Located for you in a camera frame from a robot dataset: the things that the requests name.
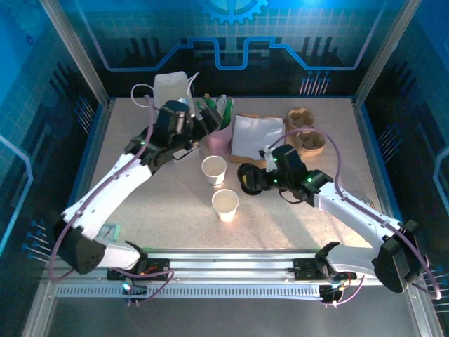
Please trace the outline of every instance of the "speckled tabletop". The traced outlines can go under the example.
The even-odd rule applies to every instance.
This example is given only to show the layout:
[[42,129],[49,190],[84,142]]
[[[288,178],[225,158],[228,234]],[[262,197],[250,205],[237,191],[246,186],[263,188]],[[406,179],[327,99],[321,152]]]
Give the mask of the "speckled tabletop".
[[[367,197],[380,209],[373,178],[349,99],[236,98],[234,113],[285,117],[290,109],[308,107],[315,127],[327,131],[340,146],[341,185],[358,198]],[[93,176],[92,186],[115,164],[129,140],[149,121],[148,110],[129,98],[118,98],[109,121]],[[368,246],[339,220],[307,204],[292,205],[277,191],[250,197],[241,191],[238,164],[228,162],[224,185],[235,191],[240,205],[232,223],[215,215],[215,190],[201,172],[201,151],[196,158],[169,163],[139,186],[107,223],[121,226],[120,240],[153,248],[319,249],[331,241]],[[330,144],[318,157],[304,160],[308,169],[335,175],[337,156]]]

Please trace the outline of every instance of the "paper cup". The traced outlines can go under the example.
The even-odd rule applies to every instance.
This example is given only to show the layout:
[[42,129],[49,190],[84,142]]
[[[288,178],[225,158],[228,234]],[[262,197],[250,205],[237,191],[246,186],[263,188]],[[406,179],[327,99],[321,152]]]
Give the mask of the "paper cup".
[[221,221],[229,222],[234,217],[237,206],[239,205],[239,196],[231,190],[220,190],[212,196],[212,206],[217,211]]
[[220,187],[223,185],[226,172],[226,161],[219,156],[209,156],[203,160],[201,169],[209,183],[213,187]]

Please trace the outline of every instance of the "pink pencil holder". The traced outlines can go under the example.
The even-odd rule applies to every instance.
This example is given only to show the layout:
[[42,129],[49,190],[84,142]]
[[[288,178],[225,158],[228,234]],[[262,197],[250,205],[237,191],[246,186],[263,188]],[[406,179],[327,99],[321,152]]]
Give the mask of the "pink pencil holder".
[[213,131],[206,138],[206,147],[215,155],[225,154],[229,151],[232,139],[232,124],[218,131]]

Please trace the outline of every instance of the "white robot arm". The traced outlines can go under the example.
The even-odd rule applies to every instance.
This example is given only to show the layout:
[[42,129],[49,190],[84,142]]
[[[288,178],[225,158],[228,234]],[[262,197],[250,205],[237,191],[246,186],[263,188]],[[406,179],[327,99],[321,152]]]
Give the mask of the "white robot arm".
[[283,197],[283,193],[289,191],[297,201],[288,202],[299,204],[305,201],[328,212],[359,233],[372,247],[353,248],[331,242],[316,254],[314,267],[318,268],[318,274],[331,279],[333,275],[346,272],[372,275],[388,289],[403,293],[424,269],[428,269],[428,265],[423,266],[427,257],[423,257],[417,223],[409,221],[403,225],[341,190],[325,173],[308,171],[291,145],[281,145],[273,150],[265,147],[260,154],[267,168],[252,164],[239,167],[237,174],[245,193],[257,195],[276,188]]
[[[113,169],[85,197],[62,213],[54,229],[55,237],[64,232],[70,221],[73,223],[67,234],[63,233],[58,255],[80,274],[97,267],[120,268],[133,275],[149,274],[148,256],[138,246],[131,242],[103,242],[96,236],[106,219],[135,188],[172,160],[176,152],[192,149],[220,124],[221,116],[214,109],[204,109],[201,115],[195,116],[189,113],[188,105],[168,101],[160,109],[149,142],[145,142],[145,129],[131,140]],[[261,155],[267,162],[267,169],[243,164],[238,170],[244,192],[256,195],[272,188],[279,189],[281,196],[282,192],[292,192],[296,203],[305,201],[332,214],[372,246],[370,249],[353,248],[331,242],[316,254],[312,276],[332,279],[348,272],[372,275],[388,289],[402,293],[422,274],[423,267],[416,255],[391,231],[400,231],[419,249],[420,228],[416,223],[409,221],[403,225],[397,219],[378,213],[347,191],[339,190],[325,173],[308,171],[291,145],[274,150],[266,147]],[[123,171],[131,159],[135,159],[134,162]],[[98,187],[111,177],[111,183],[98,192]],[[87,198],[92,198],[91,202],[80,216],[79,208]]]
[[[138,246],[131,242],[104,242],[96,236],[133,190],[165,163],[178,158],[176,154],[194,149],[221,122],[222,117],[212,108],[194,115],[182,101],[171,100],[163,105],[149,141],[146,128],[131,140],[111,171],[86,196],[62,212],[53,230],[58,255],[79,274],[97,267],[119,268],[134,275],[146,273],[147,254]],[[87,206],[81,210],[86,200]]]

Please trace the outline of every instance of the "white napkin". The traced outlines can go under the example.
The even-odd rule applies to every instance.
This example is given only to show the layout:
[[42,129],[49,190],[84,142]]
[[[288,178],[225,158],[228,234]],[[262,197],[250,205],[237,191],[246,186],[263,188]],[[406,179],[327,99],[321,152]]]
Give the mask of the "white napkin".
[[[282,118],[236,116],[231,154],[261,160],[259,150],[271,145],[284,134]],[[276,147],[284,144],[281,140]]]

